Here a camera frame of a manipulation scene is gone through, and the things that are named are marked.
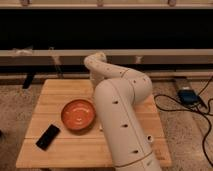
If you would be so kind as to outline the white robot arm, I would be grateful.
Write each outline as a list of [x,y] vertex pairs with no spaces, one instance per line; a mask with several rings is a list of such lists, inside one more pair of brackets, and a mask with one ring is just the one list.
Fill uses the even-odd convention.
[[151,79],[107,62],[104,53],[84,59],[94,86],[93,101],[116,171],[162,171],[133,109],[152,93]]

